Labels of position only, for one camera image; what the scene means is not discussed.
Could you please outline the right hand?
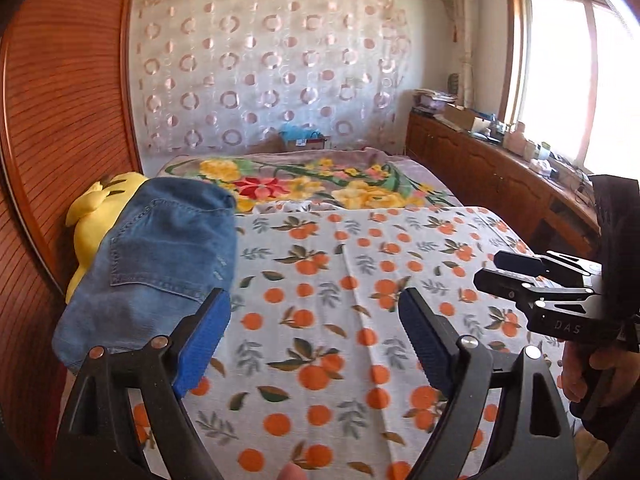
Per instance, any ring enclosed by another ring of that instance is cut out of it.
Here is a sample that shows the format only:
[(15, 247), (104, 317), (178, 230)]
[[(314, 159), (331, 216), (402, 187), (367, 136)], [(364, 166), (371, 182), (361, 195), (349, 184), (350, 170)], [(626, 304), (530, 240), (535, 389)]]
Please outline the right hand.
[(623, 401), (639, 381), (639, 355), (611, 344), (591, 349), (575, 341), (567, 341), (563, 350), (561, 386), (570, 402), (579, 403), (589, 392), (589, 383), (614, 370), (603, 395), (604, 406)]

